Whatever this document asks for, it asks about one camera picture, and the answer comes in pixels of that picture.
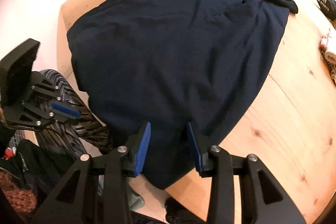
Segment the dark blue cloth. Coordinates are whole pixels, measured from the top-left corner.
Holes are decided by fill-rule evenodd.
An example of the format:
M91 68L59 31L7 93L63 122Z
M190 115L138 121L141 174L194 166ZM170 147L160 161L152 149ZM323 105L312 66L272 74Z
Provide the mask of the dark blue cloth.
M164 189L193 167L185 127L219 144L262 87L292 0L107 0L68 31L72 66L114 146L152 123L143 173Z

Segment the white towel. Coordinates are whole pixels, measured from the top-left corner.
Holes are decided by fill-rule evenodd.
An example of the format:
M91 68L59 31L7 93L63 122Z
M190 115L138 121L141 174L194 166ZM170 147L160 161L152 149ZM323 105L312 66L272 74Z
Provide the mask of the white towel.
M331 64L336 64L336 30L330 27L329 33L326 36L328 38L328 44L324 58Z

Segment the bolt head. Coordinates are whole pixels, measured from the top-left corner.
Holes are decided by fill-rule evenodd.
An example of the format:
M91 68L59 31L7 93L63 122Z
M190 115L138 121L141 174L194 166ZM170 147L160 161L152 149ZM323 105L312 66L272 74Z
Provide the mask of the bolt head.
M127 147L122 145L118 147L118 152L120 153L125 153L127 151Z
M90 155L88 155L88 154L83 154L80 157L81 161L87 161L89 158L90 158Z
M250 161L257 161L258 160L258 157L255 155L255 154L249 154L247 156L247 158L250 160Z
M213 152L219 152L221 150L221 148L218 145L212 145L210 149Z

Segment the garment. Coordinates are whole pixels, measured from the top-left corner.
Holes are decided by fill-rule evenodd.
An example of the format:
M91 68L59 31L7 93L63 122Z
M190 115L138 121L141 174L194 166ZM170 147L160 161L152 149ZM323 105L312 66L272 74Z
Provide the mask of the garment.
M325 43L326 49L324 58L329 63L336 65L336 31L334 27L330 27L329 33L321 40L321 45Z
M9 159L10 157L13 157L14 156L14 153L13 151L8 147L6 150L5 150L5 153L4 153L4 158L7 160Z
M38 199L37 207L40 207L73 163L68 155L50 152L29 140L21 140L15 156L8 160L0 158L0 172L10 172L18 187L32 189ZM134 224L163 224L133 211L131 216Z
M67 33L90 109L124 145L152 125L143 174L165 189L193 167L185 128L219 144L260 91L292 0L107 0Z
M335 40L335 29L333 27L330 27L329 33L327 33L320 41L319 49L322 54L322 56L325 59L325 62L327 63L330 76L336 85L336 64L333 64L333 58L334 52L330 51L331 48L335 48L336 40Z

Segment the wooden table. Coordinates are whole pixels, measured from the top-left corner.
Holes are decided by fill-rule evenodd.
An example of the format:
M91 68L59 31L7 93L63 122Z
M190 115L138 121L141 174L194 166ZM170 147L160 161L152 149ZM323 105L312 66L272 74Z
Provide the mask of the wooden table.
M66 30L103 1L65 2L60 14ZM310 224L336 189L336 89L318 51L330 23L314 0L295 1L299 13L289 15L260 93L220 146L234 155L258 155ZM192 170L167 191L206 219L210 184ZM237 193L235 223L240 223Z

